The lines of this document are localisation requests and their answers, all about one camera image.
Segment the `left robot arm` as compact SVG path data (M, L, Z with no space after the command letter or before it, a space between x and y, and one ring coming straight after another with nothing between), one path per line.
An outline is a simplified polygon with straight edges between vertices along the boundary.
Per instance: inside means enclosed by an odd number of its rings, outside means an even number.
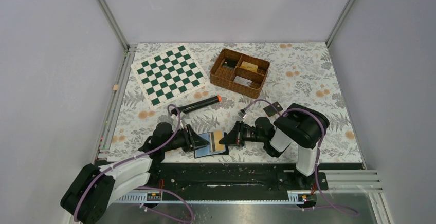
M159 123L130 158L103 166L84 166L62 197L60 206L75 221L96 223L112 203L142 186L153 190L148 200L159 201L165 186L160 175L165 153L178 148L191 152L209 144L209 137L197 134L190 125L173 130L170 123Z

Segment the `black leather card holder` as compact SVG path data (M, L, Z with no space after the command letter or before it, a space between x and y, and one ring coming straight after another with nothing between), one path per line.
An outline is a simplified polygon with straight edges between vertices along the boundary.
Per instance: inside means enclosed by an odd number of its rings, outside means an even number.
M209 142L205 147L199 148L194 151L194 158L202 158L215 155L229 155L229 148L227 145L219 144L219 141L227 135L223 131L215 131L200 134L200 137Z

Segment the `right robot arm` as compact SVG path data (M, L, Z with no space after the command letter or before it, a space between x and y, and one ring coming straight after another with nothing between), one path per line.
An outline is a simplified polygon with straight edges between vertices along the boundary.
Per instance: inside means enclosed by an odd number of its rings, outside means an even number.
M329 126L328 118L322 113L293 103L274 122L268 117L257 118L254 126L237 121L219 144L243 147L246 142L259 142L263 143L267 154L278 158L291 143L296 143L298 172L295 182L299 188L308 189L315 183L314 172L319 161L317 149Z

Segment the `black VIP card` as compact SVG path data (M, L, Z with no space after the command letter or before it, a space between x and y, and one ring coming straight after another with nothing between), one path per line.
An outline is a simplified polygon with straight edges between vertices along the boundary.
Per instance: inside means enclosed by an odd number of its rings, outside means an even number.
M274 102L271 105L263 108L263 110L268 117L272 117L276 114L280 114L280 112L283 110L283 107L279 104L279 102Z

